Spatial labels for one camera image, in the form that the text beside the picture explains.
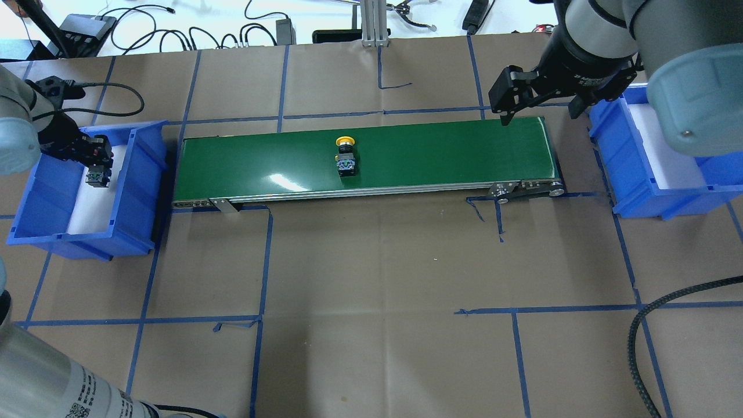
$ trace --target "power adapter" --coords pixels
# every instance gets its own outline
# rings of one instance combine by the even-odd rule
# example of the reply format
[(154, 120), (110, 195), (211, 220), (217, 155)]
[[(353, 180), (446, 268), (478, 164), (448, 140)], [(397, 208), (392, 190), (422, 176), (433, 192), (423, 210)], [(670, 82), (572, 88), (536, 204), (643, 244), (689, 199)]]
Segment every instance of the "power adapter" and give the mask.
[(466, 30), (467, 35), (474, 35), (480, 29), (487, 15), (487, 4), (489, 2), (490, 0), (472, 0), (470, 9), (462, 22), (462, 30)]

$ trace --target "blue tape line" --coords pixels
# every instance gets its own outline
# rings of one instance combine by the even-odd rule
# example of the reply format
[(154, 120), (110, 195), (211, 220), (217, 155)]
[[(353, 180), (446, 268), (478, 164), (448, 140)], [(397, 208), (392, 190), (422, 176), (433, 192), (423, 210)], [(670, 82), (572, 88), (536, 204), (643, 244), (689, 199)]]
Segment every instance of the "blue tape line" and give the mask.
[(191, 112), (191, 100), (193, 100), (193, 91), (196, 88), (196, 77), (198, 76), (198, 67), (201, 64), (201, 50), (198, 50), (196, 52), (196, 62), (193, 66), (193, 75), (191, 76), (191, 86), (189, 87), (188, 91), (188, 98), (186, 99), (186, 109), (184, 110), (184, 119), (181, 124), (181, 131), (178, 133), (178, 151), (176, 152), (177, 156), (181, 155), (181, 147), (183, 145), (184, 136), (186, 136), (186, 124), (185, 122), (188, 121), (188, 114)]
[(23, 73), (23, 80), (26, 80), (28, 78), (28, 75), (31, 73), (31, 67), (33, 67), (33, 63), (35, 61), (29, 61), (28, 65), (26, 65), (26, 71)]
[(475, 48), (472, 46), (472, 37), (467, 35), (467, 47), (470, 49), (470, 60), (472, 60), (472, 71), (475, 75), (475, 86), (477, 87), (477, 101), (480, 103), (480, 119), (485, 120), (484, 102), (482, 100), (482, 88), (480, 86), (480, 74), (477, 71), (477, 60), (475, 59)]
[(257, 324), (258, 322), (263, 321), (263, 315), (255, 315), (254, 318), (255, 319), (253, 319), (253, 320), (251, 320), (250, 322), (247, 322), (247, 323), (243, 323), (243, 321), (241, 321), (240, 324), (232, 324), (232, 322), (230, 322), (230, 321), (218, 322), (214, 326), (214, 328), (212, 328), (212, 331), (213, 332), (219, 332), (219, 331), (221, 331), (223, 325), (232, 325), (233, 327), (253, 328), (253, 325)]
[(577, 192), (577, 193), (563, 193), (560, 196), (555, 196), (553, 199), (561, 199), (565, 197), (595, 197), (598, 193), (595, 192)]
[(730, 202), (727, 203), (727, 210), (730, 212), (730, 217), (733, 218), (733, 224), (736, 226), (736, 230), (738, 231), (738, 237), (740, 237), (741, 243), (743, 243), (743, 228), (741, 228), (741, 223), (736, 215), (736, 210)]
[(503, 221), (501, 220), (501, 205), (498, 203), (497, 200), (493, 200), (493, 203), (496, 205), (496, 221), (498, 222), (498, 238), (501, 242), (503, 241), (503, 234), (505, 234), (505, 231), (503, 231)]
[(475, 202), (474, 202), (474, 201), (480, 201), (480, 200), (483, 200), (483, 199), (476, 199), (474, 197), (468, 197), (468, 198), (465, 199), (465, 201), (467, 202), (467, 204), (469, 204), (470, 206), (472, 206), (473, 208), (475, 208), (475, 213), (477, 213), (477, 217), (482, 222), (485, 222), (485, 219), (482, 218), (482, 215), (480, 214), (480, 210), (477, 208), (477, 206), (475, 205)]
[[(599, 170), (601, 170), (601, 179), (603, 180), (604, 187), (606, 188), (606, 195), (609, 199), (611, 206), (614, 206), (614, 199), (611, 197), (611, 190), (609, 189), (609, 180), (606, 177), (606, 171), (604, 170), (603, 164), (601, 163), (601, 155), (598, 149), (594, 148), (594, 156), (596, 158), (596, 164), (598, 164)], [(643, 308), (642, 298), (640, 297), (640, 291), (635, 286), (635, 271), (632, 268), (632, 262), (629, 259), (629, 252), (627, 251), (627, 245), (624, 240), (624, 233), (622, 232), (622, 225), (619, 222), (619, 216), (613, 211), (611, 217), (614, 220), (614, 227), (617, 230), (617, 238), (619, 239), (620, 247), (622, 248), (622, 255), (624, 256), (624, 263), (627, 268), (627, 275), (629, 276), (629, 282), (632, 285), (632, 293), (635, 295), (635, 304), (637, 309)], [(648, 346), (648, 352), (650, 354), (650, 362), (652, 363), (653, 372), (655, 373), (655, 380), (658, 383), (658, 391), (661, 392), (661, 401), (663, 408), (666, 410), (666, 416), (673, 418), (673, 412), (671, 411), (671, 404), (668, 400), (668, 393), (666, 392), (666, 385), (663, 383), (663, 376), (661, 375), (661, 368), (658, 365), (658, 357), (655, 355), (655, 347), (652, 343), (652, 336), (650, 335), (650, 329), (647, 326), (647, 322), (643, 319), (643, 332), (645, 333), (645, 342)]]
[(276, 131), (281, 132), (284, 120), (284, 99), (286, 96), (286, 74), (287, 68), (289, 68), (289, 45), (286, 45), (284, 50), (284, 66), (282, 68), (281, 75), (281, 95), (279, 96), (279, 122), (276, 124)]
[(318, 119), (318, 118), (345, 118), (349, 116), (366, 116), (383, 113), (381, 110), (369, 112), (344, 112), (344, 113), (319, 113), (316, 115), (291, 115), (284, 116), (284, 119)]
[(202, 123), (224, 123), (224, 122), (256, 122), (259, 120), (278, 120), (278, 116), (252, 116), (248, 118), (222, 118), (222, 119), (198, 119), (183, 120), (181, 122), (168, 122), (169, 125), (200, 125)]
[[(95, 106), (96, 112), (100, 112), (100, 108), (101, 106), (103, 106), (103, 97), (106, 95), (106, 90), (108, 89), (108, 83), (111, 82), (111, 74), (114, 73), (115, 64), (116, 64), (116, 57), (111, 57), (111, 64), (108, 66), (108, 73), (106, 74), (106, 84), (101, 89), (100, 97), (98, 98), (98, 104)], [(95, 125), (96, 120), (98, 120), (98, 114), (93, 114), (93, 119), (91, 119), (91, 126)]]
[(201, 324), (204, 322), (260, 321), (261, 315), (186, 316), (174, 318), (109, 318), (109, 319), (62, 319), (49, 321), (18, 321), (21, 327), (78, 327), (88, 325), (138, 325), (138, 324)]
[(263, 345), (263, 321), (258, 322), (256, 331), (256, 352), (253, 355), (253, 378), (250, 383), (250, 418), (256, 418), (258, 399), (258, 372), (261, 368), (261, 346)]
[(658, 365), (658, 357), (655, 355), (655, 346), (652, 343), (652, 337), (650, 336), (650, 328), (648, 327), (647, 321), (642, 320), (643, 332), (645, 333), (645, 342), (648, 346), (648, 353), (650, 354), (650, 362), (652, 363), (653, 372), (655, 372), (655, 380), (658, 383), (658, 390), (661, 392), (661, 402), (663, 403), (663, 409), (666, 410), (666, 417), (673, 418), (673, 412), (671, 411), (671, 403), (668, 400), (666, 394), (666, 384), (663, 383), (663, 377), (661, 375), (661, 367)]
[[(267, 209), (268, 209), (268, 206), (266, 205), (243, 206), (240, 208), (239, 212), (243, 212), (246, 210), (267, 210)], [(171, 213), (201, 213), (201, 212), (219, 212), (219, 209), (218, 208), (183, 208), (183, 209), (171, 210)]]
[[(268, 211), (268, 227), (266, 230), (266, 249), (263, 257), (263, 284), (261, 286), (260, 315), (266, 311), (266, 294), (268, 291), (268, 267), (270, 265), (271, 241), (273, 239), (273, 214)], [(256, 331), (256, 351), (253, 354), (253, 383), (250, 386), (250, 418), (256, 416), (256, 402), (258, 401), (258, 373), (261, 364), (261, 347), (263, 345), (263, 321), (258, 323)]]
[(526, 372), (524, 371), (524, 355), (521, 351), (521, 335), (519, 334), (519, 319), (516, 313), (511, 314), (511, 325), (513, 327), (513, 345), (516, 348), (516, 363), (519, 365), (519, 381), (521, 382), (521, 398), (524, 402), (524, 417), (531, 418), (529, 407), (529, 390), (526, 387)]
[(555, 313), (555, 312), (605, 312), (629, 311), (637, 309), (635, 304), (625, 305), (585, 305), (585, 306), (523, 306), (511, 308), (460, 309), (454, 315), (496, 315), (516, 313)]
[(399, 89), (400, 87), (410, 86), (412, 83), (400, 84), (399, 86), (382, 87), (382, 47), (377, 46), (377, 87), (380, 90)]
[(42, 273), (39, 275), (39, 282), (36, 284), (36, 290), (33, 291), (33, 299), (31, 299), (31, 306), (28, 307), (28, 314), (26, 315), (26, 322), (30, 322), (33, 317), (33, 311), (36, 309), (36, 302), (39, 301), (39, 295), (42, 292), (44, 286), (44, 279), (46, 278), (46, 272), (49, 269), (49, 262), (51, 261), (51, 251), (47, 251), (46, 260), (44, 260), (44, 267)]
[(434, 109), (401, 109), (401, 110), (383, 110), (385, 115), (405, 115), (408, 113), (437, 113), (437, 112), (467, 112), (470, 110), (481, 110), (480, 106), (469, 107), (441, 107)]

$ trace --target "white paper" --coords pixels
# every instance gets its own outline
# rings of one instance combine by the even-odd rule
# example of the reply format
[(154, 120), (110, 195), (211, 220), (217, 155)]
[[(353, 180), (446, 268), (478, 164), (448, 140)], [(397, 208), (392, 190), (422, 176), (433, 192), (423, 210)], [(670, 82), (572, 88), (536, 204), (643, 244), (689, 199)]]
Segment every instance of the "white paper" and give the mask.
[(75, 208), (67, 225), (68, 234), (95, 234), (108, 230), (126, 145), (112, 147), (111, 151), (114, 153), (114, 166), (111, 168), (111, 182), (108, 183), (108, 187), (93, 187), (85, 183), (88, 168), (82, 171)]
[(645, 153), (658, 188), (686, 189), (707, 185), (694, 157), (680, 154), (668, 145), (652, 106), (631, 104), (627, 107), (642, 135)]

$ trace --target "qr code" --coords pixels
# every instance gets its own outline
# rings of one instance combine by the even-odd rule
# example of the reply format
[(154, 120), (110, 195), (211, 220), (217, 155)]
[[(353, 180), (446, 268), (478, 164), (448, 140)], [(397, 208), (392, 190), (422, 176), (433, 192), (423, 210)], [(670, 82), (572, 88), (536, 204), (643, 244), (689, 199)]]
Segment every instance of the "qr code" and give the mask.
[(70, 408), (70, 413), (65, 418), (88, 418), (90, 413), (90, 408), (84, 408), (81, 404), (74, 403)]

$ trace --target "metal bracket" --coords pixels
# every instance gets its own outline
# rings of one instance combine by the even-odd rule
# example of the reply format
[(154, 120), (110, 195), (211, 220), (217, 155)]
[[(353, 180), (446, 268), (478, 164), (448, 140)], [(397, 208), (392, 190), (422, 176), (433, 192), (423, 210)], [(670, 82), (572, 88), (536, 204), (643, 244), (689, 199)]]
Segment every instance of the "metal bracket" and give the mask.
[(499, 181), (490, 187), (490, 195), (503, 205), (518, 198), (557, 197), (565, 193), (565, 187), (559, 179)]
[(227, 199), (210, 199), (212, 205), (222, 213), (238, 213), (238, 208)]
[(366, 47), (389, 45), (384, 0), (361, 0), (361, 44)]

